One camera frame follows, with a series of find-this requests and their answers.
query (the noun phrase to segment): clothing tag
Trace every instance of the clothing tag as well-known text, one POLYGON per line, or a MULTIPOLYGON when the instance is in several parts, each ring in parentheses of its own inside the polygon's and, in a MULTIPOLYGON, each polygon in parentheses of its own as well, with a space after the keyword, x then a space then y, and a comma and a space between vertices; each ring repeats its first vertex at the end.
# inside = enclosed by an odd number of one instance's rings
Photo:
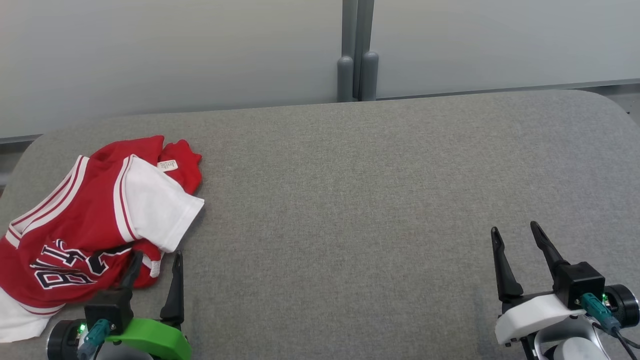
POLYGON ((163 172, 167 172, 167 171, 171 171, 171 170, 175 170, 178 168, 178 163, 175 162, 175 160, 168 160, 168 161, 160 161, 158 163, 158 169, 162 170, 163 172))

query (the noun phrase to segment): cable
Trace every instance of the cable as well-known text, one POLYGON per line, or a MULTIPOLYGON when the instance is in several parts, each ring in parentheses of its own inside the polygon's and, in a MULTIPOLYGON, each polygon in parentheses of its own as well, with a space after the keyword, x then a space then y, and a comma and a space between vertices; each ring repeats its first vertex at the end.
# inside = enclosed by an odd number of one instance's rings
MULTIPOLYGON (((600 324, 599 324, 599 323, 593 322, 593 323, 592 323, 592 325, 593 325, 593 327, 595 327, 595 328, 597 328, 597 329, 599 329, 599 330, 604 331, 604 330, 602 329, 602 326, 600 326, 600 324)), ((622 339, 623 339, 627 344, 629 344, 631 347, 634 347, 634 348, 640 349, 640 345, 639 345, 638 343, 634 343, 633 341, 631 341, 631 340, 629 340, 629 339, 625 338, 624 336, 622 336, 622 339)))
POLYGON ((602 345, 602 341, 600 341, 600 337, 598 336, 598 331, 596 330, 596 327, 593 326, 595 322, 591 322, 591 330, 593 331, 593 335, 595 335, 595 338, 598 340, 598 346, 602 349, 602 353, 604 354, 604 356, 607 357, 607 360, 611 360, 611 358, 609 357, 609 355, 607 354, 607 352, 604 350, 604 346, 602 345))
POLYGON ((622 336, 622 334, 620 334, 620 330, 618 330, 617 327, 614 327, 613 329, 611 329, 611 331, 618 338, 618 340, 620 340, 620 343, 625 348, 625 350, 627 351, 627 353, 629 354, 631 359, 632 360, 638 360, 638 358, 634 354, 633 350, 631 350, 631 348, 629 347, 629 344, 624 340, 624 337, 622 336))
POLYGON ((100 349, 102 349, 102 346, 104 344, 100 344, 100 346, 98 347, 98 349, 95 351, 95 353, 93 353, 93 360, 95 360, 96 357, 98 357, 98 353, 100 352, 100 349))

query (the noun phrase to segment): green bracket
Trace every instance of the green bracket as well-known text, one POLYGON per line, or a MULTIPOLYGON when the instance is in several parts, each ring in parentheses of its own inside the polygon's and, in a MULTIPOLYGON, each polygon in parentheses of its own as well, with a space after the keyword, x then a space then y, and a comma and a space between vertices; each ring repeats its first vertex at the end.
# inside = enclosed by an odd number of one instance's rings
POLYGON ((191 345, 182 332, 153 319, 133 318, 122 335, 110 335, 105 341, 122 341, 162 360, 191 359, 191 345))

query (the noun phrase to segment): white stripe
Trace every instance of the white stripe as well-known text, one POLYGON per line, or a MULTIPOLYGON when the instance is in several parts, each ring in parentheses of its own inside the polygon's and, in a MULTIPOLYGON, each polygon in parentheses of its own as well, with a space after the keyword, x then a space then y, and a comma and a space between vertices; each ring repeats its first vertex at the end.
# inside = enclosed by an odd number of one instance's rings
POLYGON ((138 234, 138 232, 136 232, 136 228, 133 227, 133 222, 131 221, 131 216, 129 216, 129 206, 127 205, 127 174, 129 173, 129 169, 131 168, 131 166, 133 166, 134 163, 134 158, 137 158, 137 156, 131 155, 129 156, 129 164, 127 165, 127 170, 124 170, 124 175, 122 176, 122 208, 124 210, 124 216, 125 216, 125 220, 127 221, 127 224, 129 224, 129 228, 131 229, 131 232, 133 233, 133 237, 136 240, 140 240, 142 239, 142 236, 140 236, 138 234))
POLYGON ((124 217, 124 210, 122 208, 122 202, 120 201, 120 182, 123 181, 124 173, 127 170, 130 160, 131 158, 122 160, 122 168, 116 178, 116 183, 113 185, 113 210, 116 215, 116 225, 118 226, 118 231, 120 231, 120 236, 127 243, 132 242, 134 239, 127 229, 127 220, 124 217))
POLYGON ((12 229, 16 235, 20 236, 20 234, 24 231, 24 229, 29 226, 29 224, 33 221, 33 219, 38 218, 39 216, 41 216, 42 214, 46 213, 47 211, 49 211, 50 209, 52 209, 53 207, 57 206, 60 203, 60 200, 69 192, 69 190, 71 189, 71 183, 73 182, 73 178, 78 170, 78 165, 80 164, 81 160, 82 160, 83 156, 78 156, 78 159, 76 160, 76 164, 74 165, 74 167, 71 169, 71 171, 67 174, 67 176, 62 180, 62 182, 60 182, 60 184, 49 194, 49 196, 46 197, 46 199, 44 199, 42 202, 40 202, 38 205, 36 205, 33 209, 29 210, 27 213, 25 213, 24 215, 22 215, 21 217, 15 219, 14 221, 12 221, 9 224, 9 228, 12 229), (53 198, 53 195, 58 192, 58 190, 60 190, 60 188, 63 186, 63 184, 65 184, 68 181, 68 183, 65 185, 65 188, 60 191, 60 193, 58 194, 58 196, 55 199, 53 198), (37 212, 34 212, 36 209, 38 209, 39 207, 43 206, 44 204, 47 204, 45 207, 43 207, 42 209, 40 209, 37 212))
POLYGON ((42 261, 42 260, 37 260, 37 259, 36 259, 36 261, 34 261, 34 263, 35 263, 35 262, 37 262, 37 263, 39 263, 39 264, 42 264, 43 266, 42 266, 42 265, 34 265, 34 264, 31 264, 31 265, 29 265, 29 267, 30 267, 30 268, 46 268, 46 269, 51 269, 51 270, 55 270, 55 269, 62 269, 62 270, 66 270, 65 268, 61 268, 60 266, 56 266, 56 265, 51 265, 51 264, 49 264, 49 263, 45 263, 45 262, 44 262, 44 261, 42 261))
POLYGON ((11 245, 13 245, 13 247, 15 247, 16 249, 18 248, 18 245, 20 244, 20 240, 16 239, 15 236, 10 233, 10 232, 6 232, 6 235, 4 236, 4 238, 6 239, 6 241, 8 241, 11 245))
POLYGON ((32 313, 36 313, 36 314, 46 314, 46 313, 52 313, 53 311, 58 311, 60 309, 62 309, 62 307, 65 306, 65 304, 62 304, 60 306, 55 306, 55 307, 50 307, 48 309, 44 309, 41 307, 33 307, 33 306, 28 306, 25 305, 21 302, 18 302, 18 304, 20 304, 20 306, 22 306, 24 309, 31 311, 32 313))
POLYGON ((160 275, 160 261, 152 261, 147 255, 145 255, 142 258, 142 265, 149 268, 149 276, 158 277, 158 275, 160 275))
POLYGON ((78 169, 77 178, 67 198, 59 206, 57 206, 52 212, 47 214, 47 216, 29 224, 29 226, 27 226, 27 228, 22 233, 23 235, 30 232, 33 229, 37 229, 38 227, 43 226, 44 224, 50 222, 51 220, 56 218, 56 216, 60 215, 60 213, 64 211, 67 208, 67 206, 69 206, 71 201, 74 199, 74 197, 78 193, 80 186, 82 185, 82 182, 84 179, 84 172, 86 171, 86 165, 88 162, 89 162, 89 158, 80 159, 80 167, 78 169))

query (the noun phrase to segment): robotic arm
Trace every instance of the robotic arm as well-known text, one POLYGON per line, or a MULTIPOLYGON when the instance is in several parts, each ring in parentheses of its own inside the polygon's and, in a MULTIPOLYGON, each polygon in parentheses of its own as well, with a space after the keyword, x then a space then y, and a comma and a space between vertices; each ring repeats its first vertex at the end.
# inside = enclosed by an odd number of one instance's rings
POLYGON ((630 346, 640 346, 620 334, 620 329, 636 326, 640 320, 634 294, 624 285, 605 286, 604 276, 587 262, 569 264, 537 222, 531 222, 531 231, 554 285, 552 291, 524 295, 504 255, 500 232, 496 227, 491 230, 502 302, 495 326, 498 342, 507 347, 520 342, 527 360, 601 360, 609 359, 598 337, 605 332, 618 338, 635 360, 630 346), (544 351, 553 342, 559 344, 544 351))
POLYGON ((58 322, 47 340, 49 360, 190 360, 184 321, 182 252, 173 262, 173 279, 160 320, 136 318, 131 311, 132 286, 142 253, 116 288, 99 291, 84 306, 85 319, 58 322))

